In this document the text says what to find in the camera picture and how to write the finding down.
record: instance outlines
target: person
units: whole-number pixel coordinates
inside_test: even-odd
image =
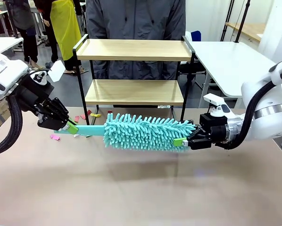
[[[42,69],[37,64],[36,29],[28,0],[7,0],[14,25],[24,39],[25,61],[33,68]]]
[[[52,56],[51,61],[55,63],[58,60],[58,51],[57,51],[57,41],[55,38],[53,27],[51,26],[52,22],[50,19],[50,15],[42,14],[43,23],[45,24],[46,34],[50,43]]]
[[[93,39],[181,40],[185,0],[87,0]],[[94,61],[96,79],[175,79],[177,62]]]
[[[55,38],[65,62],[65,73],[76,75],[73,47],[81,39],[76,14],[82,15],[79,0],[34,0],[38,10],[46,19],[50,16]]]

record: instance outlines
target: white wall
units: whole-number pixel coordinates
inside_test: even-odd
[[[236,23],[244,0],[235,0],[230,22]],[[274,0],[251,0],[246,23],[266,23]],[[242,15],[247,0],[244,1]],[[203,41],[220,41],[230,0],[186,0],[186,30],[202,33]],[[228,39],[232,29],[227,29]]]

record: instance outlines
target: zipper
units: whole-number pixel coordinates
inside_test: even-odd
[[[133,14],[133,39],[135,39],[136,11],[137,11],[137,0],[135,0],[135,10],[134,10],[134,14]],[[132,61],[132,76],[133,76],[133,65],[134,65],[134,62]]]

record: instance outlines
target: teal handle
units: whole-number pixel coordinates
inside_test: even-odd
[[[78,128],[78,135],[85,135],[85,136],[104,136],[105,127],[103,125],[100,126],[85,126],[85,125],[76,125]],[[57,131],[55,130],[54,133],[58,134],[71,134],[67,130]]]

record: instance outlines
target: shelf board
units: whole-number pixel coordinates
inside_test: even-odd
[[[77,51],[79,60],[190,61],[183,41],[88,39]]]
[[[225,23],[227,26],[231,28],[235,28],[237,31],[240,29],[240,23]],[[259,37],[257,34],[263,34],[265,31],[265,24],[249,24],[245,23],[242,29],[242,33],[247,35],[248,37],[260,42],[261,37]]]
[[[183,105],[176,80],[93,80],[85,97],[90,105]]]

